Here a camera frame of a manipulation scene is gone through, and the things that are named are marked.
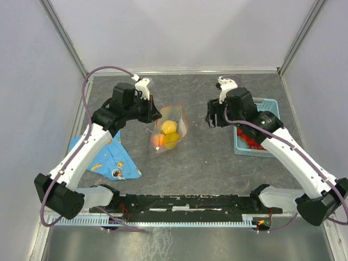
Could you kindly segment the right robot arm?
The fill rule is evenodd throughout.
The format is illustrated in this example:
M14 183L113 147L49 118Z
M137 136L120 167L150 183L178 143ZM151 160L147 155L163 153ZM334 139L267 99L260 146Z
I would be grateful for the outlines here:
M347 178L338 179L320 166L270 111L259 111L251 93L235 83L218 83L219 97L207 103L210 127L235 126L270 152L295 177L300 190L268 186L250 198L257 213L276 207L299 214L313 226L332 221L339 207L347 210Z

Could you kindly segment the light blue plastic basket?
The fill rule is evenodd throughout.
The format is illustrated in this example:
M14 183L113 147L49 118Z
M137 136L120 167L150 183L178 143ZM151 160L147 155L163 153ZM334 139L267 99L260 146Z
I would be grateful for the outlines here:
M253 98L254 103L257 106L258 111L270 111L275 116L280 118L278 102L271 98ZM233 145L234 154L250 157L266 157L274 158L274 156L267 150L253 149L248 146L246 141L243 141L241 136L238 135L238 130L233 127Z

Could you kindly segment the yellow lemon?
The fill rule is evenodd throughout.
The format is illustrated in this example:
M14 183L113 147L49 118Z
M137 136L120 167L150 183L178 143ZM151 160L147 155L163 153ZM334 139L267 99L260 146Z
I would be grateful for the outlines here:
M175 133L177 131L178 123L173 120L166 120L161 125L161 133L164 135Z

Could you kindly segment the clear zip top bag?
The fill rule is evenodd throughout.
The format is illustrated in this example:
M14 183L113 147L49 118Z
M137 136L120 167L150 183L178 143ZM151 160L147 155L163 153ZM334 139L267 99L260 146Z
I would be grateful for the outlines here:
M162 117L155 121L148 148L151 158L173 150L189 131L184 105L168 105L159 112Z

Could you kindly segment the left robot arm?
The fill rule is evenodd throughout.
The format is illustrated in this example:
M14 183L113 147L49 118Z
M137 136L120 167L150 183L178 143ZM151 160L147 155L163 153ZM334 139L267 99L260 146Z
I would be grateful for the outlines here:
M48 207L67 220L87 208L102 206L108 212L119 209L116 190L106 185L80 189L78 183L95 156L127 121L152 123L161 118L150 85L151 79L143 78L135 84L118 83L114 87L112 97L93 113L91 123L68 155L48 174L35 177L42 208Z

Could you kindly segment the yellow star fruit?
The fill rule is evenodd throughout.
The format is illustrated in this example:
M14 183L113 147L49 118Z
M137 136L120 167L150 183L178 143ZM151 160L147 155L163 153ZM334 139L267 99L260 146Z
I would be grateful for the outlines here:
M176 132L168 133L163 138L163 145L165 148L171 150L175 148L179 141L179 134Z

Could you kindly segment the orange peach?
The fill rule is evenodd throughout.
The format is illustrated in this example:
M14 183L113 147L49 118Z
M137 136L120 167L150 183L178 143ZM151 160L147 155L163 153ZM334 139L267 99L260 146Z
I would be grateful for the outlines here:
M160 147L163 144L165 135L162 133L155 134L151 137L151 145L156 148Z

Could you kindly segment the purple grapes bunch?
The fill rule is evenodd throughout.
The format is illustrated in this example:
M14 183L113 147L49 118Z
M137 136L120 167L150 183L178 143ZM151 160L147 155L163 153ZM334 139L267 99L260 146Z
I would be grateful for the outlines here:
M251 146L250 149L252 149L252 150L265 150L265 148L261 145Z

